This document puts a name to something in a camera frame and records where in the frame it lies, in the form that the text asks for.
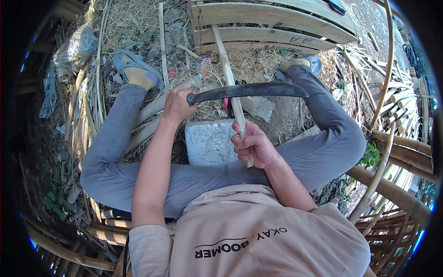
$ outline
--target hand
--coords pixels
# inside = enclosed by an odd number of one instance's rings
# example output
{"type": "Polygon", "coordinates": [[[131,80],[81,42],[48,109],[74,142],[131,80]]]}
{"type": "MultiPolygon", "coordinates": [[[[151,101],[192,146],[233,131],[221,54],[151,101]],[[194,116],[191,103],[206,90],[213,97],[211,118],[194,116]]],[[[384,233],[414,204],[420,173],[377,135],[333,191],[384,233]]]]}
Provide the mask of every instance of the hand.
{"type": "Polygon", "coordinates": [[[190,106],[186,101],[186,97],[191,93],[194,93],[192,88],[171,90],[166,97],[163,118],[178,125],[188,116],[195,113],[197,111],[197,104],[190,106]]]}
{"type": "MultiPolygon", "coordinates": [[[[240,133],[240,127],[234,121],[232,128],[240,133]]],[[[271,141],[265,133],[254,123],[246,120],[246,130],[248,136],[240,137],[239,134],[232,136],[234,152],[238,154],[238,159],[247,161],[254,157],[256,168],[270,167],[282,159],[271,141]]]]}

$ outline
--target curved blade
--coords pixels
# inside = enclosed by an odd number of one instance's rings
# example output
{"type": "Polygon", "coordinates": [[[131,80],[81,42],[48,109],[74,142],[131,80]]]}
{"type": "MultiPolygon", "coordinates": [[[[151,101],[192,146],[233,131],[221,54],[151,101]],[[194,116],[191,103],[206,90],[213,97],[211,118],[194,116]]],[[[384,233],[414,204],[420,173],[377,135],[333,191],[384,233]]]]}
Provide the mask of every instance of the curved blade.
{"type": "Polygon", "coordinates": [[[209,90],[200,94],[189,94],[186,98],[190,105],[198,102],[223,98],[244,96],[294,96],[306,97],[309,95],[300,86],[288,83],[254,83],[209,90]]]}

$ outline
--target red object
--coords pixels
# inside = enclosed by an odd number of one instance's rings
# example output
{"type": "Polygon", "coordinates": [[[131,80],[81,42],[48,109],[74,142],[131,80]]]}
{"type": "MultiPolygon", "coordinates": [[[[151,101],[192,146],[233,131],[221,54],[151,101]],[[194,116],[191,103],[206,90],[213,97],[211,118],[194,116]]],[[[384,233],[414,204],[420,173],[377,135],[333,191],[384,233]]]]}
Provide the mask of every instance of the red object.
{"type": "Polygon", "coordinates": [[[177,74],[177,72],[174,69],[171,69],[168,72],[168,76],[171,78],[174,78],[176,74],[177,74]]]}

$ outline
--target black cable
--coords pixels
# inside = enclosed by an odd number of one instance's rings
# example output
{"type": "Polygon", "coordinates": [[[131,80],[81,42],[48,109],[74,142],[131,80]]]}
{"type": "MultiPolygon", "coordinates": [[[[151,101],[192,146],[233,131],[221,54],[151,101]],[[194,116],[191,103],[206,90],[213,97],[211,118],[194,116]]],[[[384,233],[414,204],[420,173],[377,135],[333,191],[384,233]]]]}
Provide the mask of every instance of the black cable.
{"type": "Polygon", "coordinates": [[[126,277],[126,267],[128,266],[128,248],[129,248],[129,235],[126,239],[126,245],[124,246],[123,256],[123,277],[126,277]]]}

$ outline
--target wooden pallet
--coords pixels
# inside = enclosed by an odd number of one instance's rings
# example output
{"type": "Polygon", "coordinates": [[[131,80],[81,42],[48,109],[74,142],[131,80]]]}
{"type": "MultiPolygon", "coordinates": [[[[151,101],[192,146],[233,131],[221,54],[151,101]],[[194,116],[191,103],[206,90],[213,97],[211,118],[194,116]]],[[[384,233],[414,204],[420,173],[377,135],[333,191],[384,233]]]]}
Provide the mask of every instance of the wooden pallet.
{"type": "Polygon", "coordinates": [[[317,54],[337,43],[357,41],[348,14],[341,16],[322,0],[271,0],[257,3],[189,0],[195,49],[216,51],[210,25],[219,26],[225,49],[277,46],[298,54],[317,54]],[[278,6],[265,3],[273,2],[278,6]]]}

